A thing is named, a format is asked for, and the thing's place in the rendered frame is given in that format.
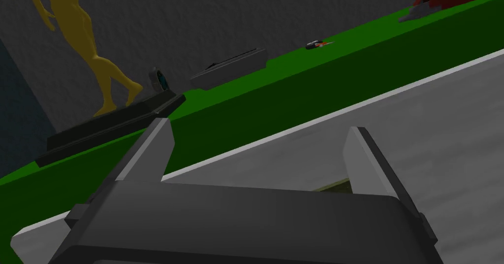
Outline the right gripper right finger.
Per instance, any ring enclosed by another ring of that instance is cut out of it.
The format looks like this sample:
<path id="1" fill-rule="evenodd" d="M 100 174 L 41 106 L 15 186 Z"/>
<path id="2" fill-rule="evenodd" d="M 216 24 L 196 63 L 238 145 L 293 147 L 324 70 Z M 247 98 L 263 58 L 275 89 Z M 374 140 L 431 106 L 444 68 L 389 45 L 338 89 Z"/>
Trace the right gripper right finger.
<path id="1" fill-rule="evenodd" d="M 350 127 L 343 159 L 352 191 L 372 208 L 392 209 L 396 214 L 419 214 L 419 210 L 365 127 Z"/>

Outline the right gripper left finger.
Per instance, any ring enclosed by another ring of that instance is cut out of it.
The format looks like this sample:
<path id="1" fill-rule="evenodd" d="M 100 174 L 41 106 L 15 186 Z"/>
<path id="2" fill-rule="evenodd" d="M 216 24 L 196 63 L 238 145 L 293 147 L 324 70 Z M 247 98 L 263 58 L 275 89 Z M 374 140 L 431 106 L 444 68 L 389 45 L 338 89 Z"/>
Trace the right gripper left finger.
<path id="1" fill-rule="evenodd" d="M 168 118 L 155 118 L 116 166 L 115 180 L 158 182 L 175 145 Z"/>

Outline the black flat statue base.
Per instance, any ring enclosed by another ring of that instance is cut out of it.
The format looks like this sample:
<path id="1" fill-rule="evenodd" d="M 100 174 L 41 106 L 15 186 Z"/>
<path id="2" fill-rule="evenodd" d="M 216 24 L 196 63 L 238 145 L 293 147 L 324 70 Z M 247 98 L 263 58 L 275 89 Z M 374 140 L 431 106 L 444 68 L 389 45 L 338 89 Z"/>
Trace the black flat statue base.
<path id="1" fill-rule="evenodd" d="M 47 151 L 35 162 L 44 167 L 144 129 L 154 119 L 168 117 L 185 100 L 183 94 L 176 95 L 166 90 L 144 101 L 92 118 L 47 138 Z"/>

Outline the grey table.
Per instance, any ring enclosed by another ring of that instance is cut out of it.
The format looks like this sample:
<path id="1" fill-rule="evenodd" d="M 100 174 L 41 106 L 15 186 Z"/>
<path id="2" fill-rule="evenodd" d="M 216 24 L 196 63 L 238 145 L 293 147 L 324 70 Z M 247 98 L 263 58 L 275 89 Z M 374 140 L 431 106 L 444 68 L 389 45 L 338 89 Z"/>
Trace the grey table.
<path id="1" fill-rule="evenodd" d="M 115 180 L 144 133 L 0 186 L 2 264 L 443 264 L 438 205 L 504 165 L 504 49 L 426 61 L 343 57 L 170 120 L 158 182 Z M 419 210 L 352 191 L 365 127 Z"/>

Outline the small round grey clock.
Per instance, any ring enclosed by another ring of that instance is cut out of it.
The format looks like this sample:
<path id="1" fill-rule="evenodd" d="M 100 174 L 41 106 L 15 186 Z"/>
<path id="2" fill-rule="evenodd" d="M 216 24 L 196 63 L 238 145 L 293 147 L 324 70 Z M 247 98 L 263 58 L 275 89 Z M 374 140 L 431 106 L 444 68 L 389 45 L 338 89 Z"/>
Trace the small round grey clock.
<path id="1" fill-rule="evenodd" d="M 152 88 L 156 92 L 163 92 L 169 89 L 166 78 L 158 68 L 154 67 L 149 72 L 149 79 L 151 81 Z"/>

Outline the dark grey flat box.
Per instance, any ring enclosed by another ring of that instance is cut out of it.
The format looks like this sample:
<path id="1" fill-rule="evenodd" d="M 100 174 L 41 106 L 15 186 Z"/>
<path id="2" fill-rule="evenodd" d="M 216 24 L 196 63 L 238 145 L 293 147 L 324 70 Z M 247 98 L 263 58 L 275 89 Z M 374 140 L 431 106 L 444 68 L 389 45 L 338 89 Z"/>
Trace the dark grey flat box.
<path id="1" fill-rule="evenodd" d="M 211 65 L 190 79 L 194 89 L 210 90 L 219 85 L 266 68 L 268 52 L 265 48 L 254 48 L 218 64 Z"/>

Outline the small black and orange object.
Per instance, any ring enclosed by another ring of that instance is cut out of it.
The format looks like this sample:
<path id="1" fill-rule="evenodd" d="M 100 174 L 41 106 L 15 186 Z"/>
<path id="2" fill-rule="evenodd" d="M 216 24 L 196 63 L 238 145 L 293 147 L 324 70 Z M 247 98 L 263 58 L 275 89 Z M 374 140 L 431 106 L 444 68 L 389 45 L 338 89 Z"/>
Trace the small black and orange object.
<path id="1" fill-rule="evenodd" d="M 316 48 L 319 48 L 319 47 L 322 47 L 322 46 L 325 46 L 325 45 L 328 45 L 328 44 L 332 44 L 332 43 L 333 42 L 326 42 L 326 41 L 323 41 L 323 40 L 316 40 L 316 41 L 308 43 L 305 46 L 305 48 L 307 50 L 312 50 L 312 49 L 316 49 Z"/>

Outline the yellow human figure statue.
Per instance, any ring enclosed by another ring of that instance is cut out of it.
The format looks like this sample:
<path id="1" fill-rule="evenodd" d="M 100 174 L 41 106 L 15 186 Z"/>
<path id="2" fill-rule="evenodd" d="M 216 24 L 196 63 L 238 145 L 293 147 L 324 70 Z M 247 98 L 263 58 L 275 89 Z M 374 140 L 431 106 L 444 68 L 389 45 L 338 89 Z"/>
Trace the yellow human figure statue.
<path id="1" fill-rule="evenodd" d="M 98 55 L 91 18 L 80 6 L 79 0 L 49 0 L 51 12 L 48 12 L 41 0 L 31 1 L 49 30 L 55 30 L 55 25 L 50 21 L 50 18 L 56 19 L 67 43 L 93 71 L 103 96 L 103 105 L 94 116 L 100 116 L 116 109 L 111 95 L 112 79 L 127 88 L 128 97 L 125 105 L 133 104 L 143 87 L 129 79 L 109 59 Z"/>

